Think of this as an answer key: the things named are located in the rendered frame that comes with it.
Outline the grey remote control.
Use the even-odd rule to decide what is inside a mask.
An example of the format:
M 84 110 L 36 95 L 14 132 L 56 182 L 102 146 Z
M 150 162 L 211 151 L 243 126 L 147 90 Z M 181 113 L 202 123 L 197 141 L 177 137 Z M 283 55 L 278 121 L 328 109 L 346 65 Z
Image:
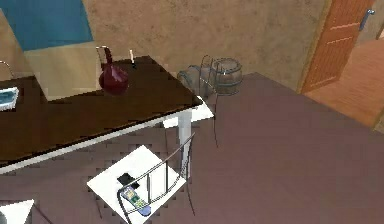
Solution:
M 139 197 L 132 187 L 125 188 L 121 192 L 121 196 L 126 199 L 140 215 L 147 217 L 151 214 L 151 207 Z

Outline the blue white dish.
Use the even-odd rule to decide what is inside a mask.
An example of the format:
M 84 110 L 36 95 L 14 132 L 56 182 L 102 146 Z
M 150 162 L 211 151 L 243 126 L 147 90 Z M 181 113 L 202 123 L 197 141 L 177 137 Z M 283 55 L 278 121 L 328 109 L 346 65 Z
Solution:
M 0 111 L 10 110 L 16 106 L 19 89 L 10 87 L 0 90 Z

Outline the orange wooden room door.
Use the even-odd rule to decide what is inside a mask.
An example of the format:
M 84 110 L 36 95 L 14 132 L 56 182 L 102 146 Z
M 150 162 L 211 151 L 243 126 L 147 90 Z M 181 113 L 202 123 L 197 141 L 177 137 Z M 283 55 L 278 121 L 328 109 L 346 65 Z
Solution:
M 329 0 L 300 88 L 313 91 L 337 81 L 361 31 L 359 25 L 375 0 Z

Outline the small black flat square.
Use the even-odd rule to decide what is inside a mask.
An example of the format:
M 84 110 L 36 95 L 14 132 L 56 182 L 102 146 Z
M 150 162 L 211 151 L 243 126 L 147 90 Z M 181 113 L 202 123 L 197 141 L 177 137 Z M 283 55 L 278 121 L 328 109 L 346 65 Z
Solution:
M 122 184 L 122 185 L 127 185 L 129 184 L 131 181 L 134 180 L 134 178 L 132 176 L 130 176 L 128 173 L 124 173 L 123 175 L 121 175 L 120 177 L 117 178 L 117 180 Z M 137 189 L 139 187 L 139 184 L 138 183 L 133 183 L 131 185 L 131 187 L 133 189 Z

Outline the dark brown white-edged table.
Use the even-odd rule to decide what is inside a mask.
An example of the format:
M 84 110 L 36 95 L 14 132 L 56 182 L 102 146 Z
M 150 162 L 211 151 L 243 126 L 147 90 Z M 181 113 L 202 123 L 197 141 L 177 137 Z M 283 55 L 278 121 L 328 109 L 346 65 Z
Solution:
M 91 145 L 201 104 L 149 56 L 116 64 L 129 74 L 120 96 L 97 90 L 48 101 L 34 77 L 0 82 L 20 90 L 16 107 L 0 112 L 0 190 L 77 171 Z

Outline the blue framed wall picture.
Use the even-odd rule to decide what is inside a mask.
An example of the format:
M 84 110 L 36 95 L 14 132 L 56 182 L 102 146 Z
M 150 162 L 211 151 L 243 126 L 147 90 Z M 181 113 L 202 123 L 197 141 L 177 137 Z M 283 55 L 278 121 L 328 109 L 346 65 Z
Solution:
M 0 9 L 23 51 L 93 40 L 82 0 L 0 0 Z

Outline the dark red glass jug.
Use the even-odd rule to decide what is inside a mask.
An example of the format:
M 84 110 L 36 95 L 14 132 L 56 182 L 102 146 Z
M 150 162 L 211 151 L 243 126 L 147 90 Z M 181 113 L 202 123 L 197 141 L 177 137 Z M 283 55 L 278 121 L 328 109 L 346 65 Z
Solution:
M 100 87 L 111 95 L 124 94 L 129 87 L 128 74 L 113 64 L 112 54 L 107 46 L 97 46 L 96 49 L 103 49 L 106 59 L 106 62 L 101 61 Z

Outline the grey barrel bin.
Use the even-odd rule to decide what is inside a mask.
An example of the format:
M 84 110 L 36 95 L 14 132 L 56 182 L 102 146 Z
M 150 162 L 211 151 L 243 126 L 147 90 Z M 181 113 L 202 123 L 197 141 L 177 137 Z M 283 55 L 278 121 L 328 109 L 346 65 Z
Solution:
M 233 58 L 220 58 L 213 61 L 214 86 L 222 96 L 231 96 L 238 92 L 243 80 L 242 65 Z

